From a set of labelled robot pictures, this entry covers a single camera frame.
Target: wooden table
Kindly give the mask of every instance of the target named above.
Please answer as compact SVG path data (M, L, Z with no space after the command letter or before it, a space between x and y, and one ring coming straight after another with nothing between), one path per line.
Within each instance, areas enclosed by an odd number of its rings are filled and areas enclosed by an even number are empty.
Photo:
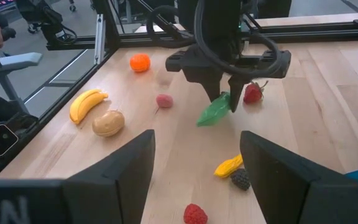
M358 14L263 20L264 24L351 21ZM109 93L78 126L68 117L73 99L0 173L0 178L69 177L98 162L145 129L156 134L155 167L142 223L183 223L183 211L197 203L209 223L264 223L252 190L242 192L229 179L213 175L239 153L242 130L251 130L293 152L341 173L358 169L358 42L280 44L292 53L283 80L270 80L262 104L239 105L217 125L197 128L209 105L198 84L168 73L165 59L175 50L120 49L75 96L100 88ZM248 54L264 48L251 45ZM151 56L152 67L134 74L129 59ZM227 78L222 88L228 89ZM159 93L174 107L158 109ZM91 122L106 110L122 111L125 128L111 138L93 134Z

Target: toy strawberry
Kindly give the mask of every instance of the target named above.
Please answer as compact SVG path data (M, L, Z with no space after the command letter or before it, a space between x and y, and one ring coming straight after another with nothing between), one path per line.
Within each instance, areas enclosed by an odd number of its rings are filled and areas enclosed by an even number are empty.
M186 224L206 224L208 216L200 206L191 203L185 209L183 220Z
M251 84L247 85L246 92L244 93L244 103L252 104L262 99L264 97L264 87L268 82L269 81L266 81L263 86L259 86L257 82L251 82Z

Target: blackberry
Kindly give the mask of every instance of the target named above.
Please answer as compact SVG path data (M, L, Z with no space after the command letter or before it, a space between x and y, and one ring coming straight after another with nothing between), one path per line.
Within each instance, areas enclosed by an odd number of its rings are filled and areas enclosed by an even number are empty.
M238 169L234 171L230 178L231 182L233 182L233 184L239 187L241 190L248 190L248 188L251 186L248 179L248 173L245 169Z

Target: black metal frame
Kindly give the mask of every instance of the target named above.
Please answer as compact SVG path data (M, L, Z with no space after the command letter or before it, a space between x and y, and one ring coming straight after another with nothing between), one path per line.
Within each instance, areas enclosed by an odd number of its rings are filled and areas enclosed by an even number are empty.
M37 135L39 131L67 104L74 94L101 68L104 63L119 49L128 47L156 47L147 34L122 34L119 35L113 9L110 0L94 1L94 7L98 14L103 14L106 20L106 55L104 60L93 66L74 84L65 95L61 96L57 102L41 117L29 134L21 141L17 151L9 157L0 159L0 171L10 163L14 157ZM294 42L327 42L327 41L352 41L358 40L358 20L354 22L330 23L330 24L311 24L298 26L269 26L263 27L261 33L278 43ZM166 32L158 32L157 35L162 40L173 40L172 36ZM73 49L93 49L95 36L79 37L75 44L67 45L48 45L49 50L73 50Z

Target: orange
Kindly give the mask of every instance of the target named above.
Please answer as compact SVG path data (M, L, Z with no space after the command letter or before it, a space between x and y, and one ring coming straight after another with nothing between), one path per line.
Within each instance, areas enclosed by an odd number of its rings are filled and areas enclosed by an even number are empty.
M145 72L150 68L150 58L147 54L135 54L129 63L135 72Z

